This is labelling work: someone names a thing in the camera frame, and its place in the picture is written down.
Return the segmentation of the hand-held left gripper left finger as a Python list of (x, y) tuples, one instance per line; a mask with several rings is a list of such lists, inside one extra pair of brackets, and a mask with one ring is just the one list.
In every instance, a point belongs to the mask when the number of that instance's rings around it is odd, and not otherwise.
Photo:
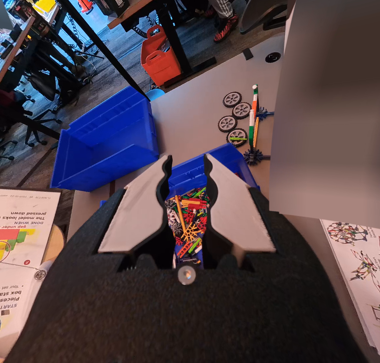
[(173, 232), (165, 201), (173, 158), (163, 155), (125, 187), (125, 193), (99, 246), (99, 253), (137, 252), (149, 242), (173, 254)]

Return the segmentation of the pile of colourful toy pieces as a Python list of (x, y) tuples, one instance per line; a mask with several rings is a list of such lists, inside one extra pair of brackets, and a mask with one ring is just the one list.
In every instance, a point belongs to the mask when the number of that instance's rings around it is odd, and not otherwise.
[(168, 224), (175, 241), (173, 268), (184, 263), (203, 267), (203, 238), (209, 205), (205, 186), (165, 201)]

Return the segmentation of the blue plastic bin with label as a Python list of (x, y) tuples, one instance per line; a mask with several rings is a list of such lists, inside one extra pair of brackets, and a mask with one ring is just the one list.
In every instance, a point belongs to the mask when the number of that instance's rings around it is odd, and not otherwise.
[[(250, 187), (254, 188), (255, 190), (254, 194), (260, 193), (261, 191), (260, 187), (256, 184), (253, 178), (253, 175), (247, 163), (245, 162), (243, 154), (241, 154), (233, 145), (225, 144), (209, 152), (206, 152), (205, 154), (207, 153), (210, 153), (219, 162), (221, 162), (224, 166), (226, 166), (229, 170), (231, 170), (234, 174), (236, 174), (236, 176), (238, 176), (240, 179), (245, 181)], [(204, 155), (205, 154), (199, 155), (186, 162), (183, 162), (182, 164), (172, 167), (172, 173), (168, 180), (169, 195), (167, 199), (175, 195), (182, 195), (196, 187), (203, 187), (203, 186), (206, 187), (207, 178), (204, 172)], [(121, 198), (118, 201), (118, 204), (116, 204), (116, 210), (117, 210), (118, 205), (121, 202), (121, 199), (124, 193), (125, 193), (125, 188), (121, 191)], [(108, 227), (111, 223), (113, 216), (116, 213), (116, 210), (114, 214), (111, 216), (110, 220), (108, 221)], [(174, 246), (175, 246), (175, 241), (173, 238), (173, 253), (174, 253)], [(203, 239), (203, 267), (206, 269), (215, 269), (218, 266), (218, 264), (221, 262), (224, 256), (221, 259), (210, 259), (208, 254), (204, 252), (204, 246), (205, 246), (205, 243)], [(153, 261), (155, 262), (155, 265), (159, 269), (167, 270), (167, 269), (173, 268), (173, 254), (169, 254), (168, 251), (164, 251), (163, 245), (162, 246), (158, 245), (155, 242), (149, 242), (148, 246), (138, 249), (137, 252), (132, 252), (132, 253), (107, 252), (107, 253), (126, 255), (127, 260), (128, 260), (128, 265), (127, 265), (128, 267), (135, 266), (139, 256), (149, 255), (152, 257)], [(238, 267), (241, 268), (244, 266), (248, 254), (246, 254), (244, 259), (236, 259), (234, 256)], [(187, 263), (180, 264), (179, 267), (181, 266), (185, 266), (189, 268), (191, 271), (197, 270), (197, 266), (190, 265)]]

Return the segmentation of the colourful rod and connector model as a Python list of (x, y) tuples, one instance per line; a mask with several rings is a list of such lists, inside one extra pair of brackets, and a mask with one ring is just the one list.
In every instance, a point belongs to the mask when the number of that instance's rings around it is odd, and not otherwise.
[(258, 85), (253, 85), (253, 102), (249, 112), (249, 149), (244, 152), (244, 159), (247, 165), (257, 165), (262, 160), (270, 160), (270, 155), (263, 155), (257, 148), (259, 122), (267, 116), (273, 116), (274, 112), (268, 112), (265, 108), (259, 106)]

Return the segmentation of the grey toy wheel with green rod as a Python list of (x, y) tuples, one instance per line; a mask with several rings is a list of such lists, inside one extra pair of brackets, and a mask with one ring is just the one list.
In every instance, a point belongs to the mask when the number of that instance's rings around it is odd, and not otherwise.
[(230, 130), (226, 136), (226, 142), (232, 144), (233, 146), (240, 147), (248, 141), (248, 134), (242, 128), (235, 128)]

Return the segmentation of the grey toy wheel black tyre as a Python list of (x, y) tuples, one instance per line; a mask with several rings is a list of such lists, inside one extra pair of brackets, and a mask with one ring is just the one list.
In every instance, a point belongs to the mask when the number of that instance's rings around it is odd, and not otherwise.
[(251, 105), (247, 102), (241, 102), (235, 105), (232, 109), (232, 115), (237, 119), (245, 119), (249, 117), (251, 111)]
[(232, 91), (225, 95), (225, 97), (222, 100), (222, 103), (226, 108), (233, 108), (237, 104), (239, 104), (241, 100), (242, 95), (237, 91)]
[(233, 115), (223, 116), (217, 123), (218, 129), (223, 133), (228, 133), (237, 127), (238, 120)]

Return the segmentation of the printed instruction sheet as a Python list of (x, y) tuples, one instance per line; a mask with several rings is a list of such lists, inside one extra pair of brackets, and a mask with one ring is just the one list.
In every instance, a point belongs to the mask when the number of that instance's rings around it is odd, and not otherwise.
[(39, 282), (40, 267), (59, 204), (60, 191), (1, 189), (1, 350), (20, 335)]

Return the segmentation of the toy model picture booklet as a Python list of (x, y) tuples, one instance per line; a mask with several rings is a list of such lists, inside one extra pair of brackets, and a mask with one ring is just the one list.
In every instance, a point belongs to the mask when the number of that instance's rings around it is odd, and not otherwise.
[(320, 219), (370, 346), (380, 351), (380, 230)]

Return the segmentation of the black swivel chair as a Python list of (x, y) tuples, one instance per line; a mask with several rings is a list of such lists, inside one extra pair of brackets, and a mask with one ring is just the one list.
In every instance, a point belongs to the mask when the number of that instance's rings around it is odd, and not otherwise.
[[(35, 121), (44, 121), (42, 125), (53, 131), (58, 132), (60, 130), (63, 125), (63, 116), (59, 113), (59, 96), (57, 94), (53, 101), (48, 100), (31, 85), (26, 75), (22, 76), (16, 90), (20, 91), (28, 99), (23, 104), (23, 108), (31, 112), (31, 115), (26, 115), (27, 117)], [(19, 144), (27, 148), (33, 148), (40, 144), (46, 146), (48, 143), (47, 135), (39, 131), (33, 131), (22, 123), (16, 124), (14, 137)]]

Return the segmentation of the orange tote basket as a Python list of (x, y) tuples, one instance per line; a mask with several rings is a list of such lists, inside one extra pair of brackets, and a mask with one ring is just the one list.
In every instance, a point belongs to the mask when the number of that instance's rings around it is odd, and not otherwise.
[(181, 74), (178, 59), (160, 25), (147, 31), (147, 39), (141, 46), (141, 65), (159, 87)]

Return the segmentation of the wooden top desk black leg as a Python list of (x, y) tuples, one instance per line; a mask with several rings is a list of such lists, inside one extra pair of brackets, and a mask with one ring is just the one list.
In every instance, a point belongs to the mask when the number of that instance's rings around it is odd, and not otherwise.
[(163, 30), (171, 45), (171, 50), (174, 52), (180, 67), (179, 75), (163, 83), (165, 88), (169, 88), (170, 86), (181, 82), (194, 74), (202, 72), (217, 63), (216, 58), (212, 57), (195, 67), (190, 65), (174, 27), (173, 19), (170, 16), (168, 8), (169, 0), (129, 0), (129, 3), (130, 6), (124, 11), (123, 14), (108, 23), (108, 28), (113, 29), (117, 25), (121, 24), (124, 30), (128, 32), (138, 18), (142, 18), (150, 14), (153, 10), (156, 11), (159, 16), (159, 21), (163, 26)]

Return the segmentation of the cluttered wooden edge desk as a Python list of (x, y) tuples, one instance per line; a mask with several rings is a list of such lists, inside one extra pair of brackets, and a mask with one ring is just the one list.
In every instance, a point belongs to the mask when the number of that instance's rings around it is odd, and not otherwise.
[(10, 52), (7, 54), (6, 58), (4, 60), (1, 59), (1, 70), (0, 70), (0, 81), (3, 80), (8, 68), (10, 67), (13, 59), (17, 55), (18, 51), (21, 48), (21, 45), (25, 38), (27, 37), (32, 25), (34, 24), (36, 18), (35, 16), (31, 16), (26, 23), (21, 27), (21, 33), (19, 34), (16, 42), (12, 44), (13, 48), (10, 50)]

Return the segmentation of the black office chair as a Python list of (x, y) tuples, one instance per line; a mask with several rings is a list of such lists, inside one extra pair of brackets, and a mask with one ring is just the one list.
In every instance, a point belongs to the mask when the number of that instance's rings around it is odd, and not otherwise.
[(285, 26), (288, 0), (249, 0), (239, 21), (239, 31), (246, 34), (263, 25), (263, 30)]

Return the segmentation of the yellow plastic bin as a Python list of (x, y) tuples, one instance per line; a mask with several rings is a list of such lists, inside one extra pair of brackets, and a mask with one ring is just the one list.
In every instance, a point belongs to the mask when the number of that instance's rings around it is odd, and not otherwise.
[(48, 14), (56, 7), (55, 0), (38, 0), (32, 7), (40, 14)]

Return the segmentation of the black desk frame bar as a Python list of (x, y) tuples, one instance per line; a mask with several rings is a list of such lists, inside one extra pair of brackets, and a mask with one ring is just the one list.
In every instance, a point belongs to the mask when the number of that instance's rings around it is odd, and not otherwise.
[(57, 0), (61, 4), (62, 8), (70, 14), (73, 20), (79, 25), (79, 27), (87, 34), (91, 41), (98, 47), (98, 49), (104, 54), (104, 56), (109, 60), (112, 66), (121, 74), (121, 76), (127, 81), (127, 83), (142, 94), (149, 102), (150, 99), (142, 91), (135, 80), (129, 75), (117, 58), (112, 54), (112, 52), (107, 48), (107, 46), (98, 37), (96, 32), (89, 26), (85, 19), (79, 14), (72, 3), (69, 0)]

